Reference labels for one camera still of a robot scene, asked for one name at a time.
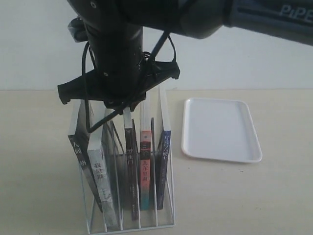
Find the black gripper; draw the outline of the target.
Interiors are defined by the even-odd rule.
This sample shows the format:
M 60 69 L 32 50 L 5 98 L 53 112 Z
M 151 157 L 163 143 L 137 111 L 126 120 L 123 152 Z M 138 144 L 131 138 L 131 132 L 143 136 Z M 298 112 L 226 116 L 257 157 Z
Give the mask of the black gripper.
M 117 110 L 128 102 L 131 110 L 140 103 L 147 91 L 169 78 L 178 79 L 180 69 L 177 52 L 170 61 L 156 61 L 141 44 L 125 47 L 85 44 L 81 75 L 57 86 L 60 101 L 102 101 Z

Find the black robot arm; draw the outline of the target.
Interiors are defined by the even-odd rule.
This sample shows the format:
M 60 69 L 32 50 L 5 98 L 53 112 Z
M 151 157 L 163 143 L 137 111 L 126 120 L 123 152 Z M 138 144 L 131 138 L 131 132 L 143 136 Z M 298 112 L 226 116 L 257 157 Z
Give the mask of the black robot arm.
M 157 62 L 156 51 L 143 52 L 144 27 L 164 32 L 156 49 L 171 33 L 205 39 L 222 26 L 313 43 L 310 0 L 71 0 L 69 5 L 78 15 L 69 30 L 92 52 L 94 69 L 58 86 L 63 104 L 88 99 L 122 111 L 164 80 L 177 79 L 176 62 Z

